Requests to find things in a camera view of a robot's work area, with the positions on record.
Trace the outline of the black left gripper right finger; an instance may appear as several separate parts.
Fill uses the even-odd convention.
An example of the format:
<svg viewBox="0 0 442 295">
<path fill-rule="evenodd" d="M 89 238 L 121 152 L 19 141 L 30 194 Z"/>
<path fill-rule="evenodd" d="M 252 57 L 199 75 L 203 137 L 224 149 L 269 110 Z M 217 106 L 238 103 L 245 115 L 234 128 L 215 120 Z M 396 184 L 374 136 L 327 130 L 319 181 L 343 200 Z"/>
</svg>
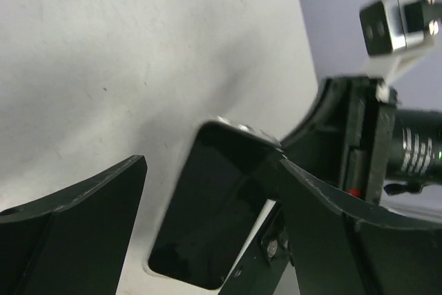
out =
<svg viewBox="0 0 442 295">
<path fill-rule="evenodd" d="M 440 294 L 441 226 L 392 213 L 281 161 L 279 196 L 302 294 Z"/>
</svg>

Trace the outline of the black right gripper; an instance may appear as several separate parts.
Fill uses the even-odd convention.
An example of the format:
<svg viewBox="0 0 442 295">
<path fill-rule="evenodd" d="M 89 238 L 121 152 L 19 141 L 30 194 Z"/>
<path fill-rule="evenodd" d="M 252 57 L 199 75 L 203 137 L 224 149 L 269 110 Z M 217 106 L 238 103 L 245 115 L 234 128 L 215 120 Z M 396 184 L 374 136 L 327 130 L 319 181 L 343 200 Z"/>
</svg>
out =
<svg viewBox="0 0 442 295">
<path fill-rule="evenodd" d="M 380 97 L 382 88 L 382 79 L 323 80 L 306 116 L 282 140 L 285 155 L 334 186 L 340 172 L 340 189 L 378 205 L 397 110 L 396 91 Z"/>
</svg>

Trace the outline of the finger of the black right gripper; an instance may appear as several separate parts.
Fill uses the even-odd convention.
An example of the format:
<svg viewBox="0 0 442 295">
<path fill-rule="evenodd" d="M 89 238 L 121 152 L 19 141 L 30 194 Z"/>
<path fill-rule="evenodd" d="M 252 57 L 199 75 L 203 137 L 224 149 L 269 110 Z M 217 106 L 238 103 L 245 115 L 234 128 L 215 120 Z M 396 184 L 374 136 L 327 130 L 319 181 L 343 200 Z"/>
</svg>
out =
<svg viewBox="0 0 442 295">
<path fill-rule="evenodd" d="M 221 295 L 272 295 L 291 252 L 280 203 L 276 203 L 220 290 Z"/>
</svg>

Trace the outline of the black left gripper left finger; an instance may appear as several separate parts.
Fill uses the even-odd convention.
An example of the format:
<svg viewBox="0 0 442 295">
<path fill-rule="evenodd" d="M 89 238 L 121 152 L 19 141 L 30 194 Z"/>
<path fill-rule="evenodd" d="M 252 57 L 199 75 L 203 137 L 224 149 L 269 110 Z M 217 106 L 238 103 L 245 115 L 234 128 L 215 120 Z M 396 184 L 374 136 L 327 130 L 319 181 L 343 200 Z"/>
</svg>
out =
<svg viewBox="0 0 442 295">
<path fill-rule="evenodd" d="M 133 155 L 1 212 L 1 293 L 115 294 L 147 173 Z"/>
</svg>

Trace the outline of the black smartphone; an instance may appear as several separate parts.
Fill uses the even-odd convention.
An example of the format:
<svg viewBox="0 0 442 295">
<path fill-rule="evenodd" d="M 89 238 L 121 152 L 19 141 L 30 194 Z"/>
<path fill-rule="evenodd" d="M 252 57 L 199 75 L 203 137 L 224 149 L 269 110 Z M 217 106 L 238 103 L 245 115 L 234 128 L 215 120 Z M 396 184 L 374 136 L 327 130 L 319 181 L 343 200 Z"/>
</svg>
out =
<svg viewBox="0 0 442 295">
<path fill-rule="evenodd" d="M 277 141 L 245 125 L 202 124 L 148 257 L 149 269 L 220 288 L 268 199 L 259 171 L 279 149 Z"/>
</svg>

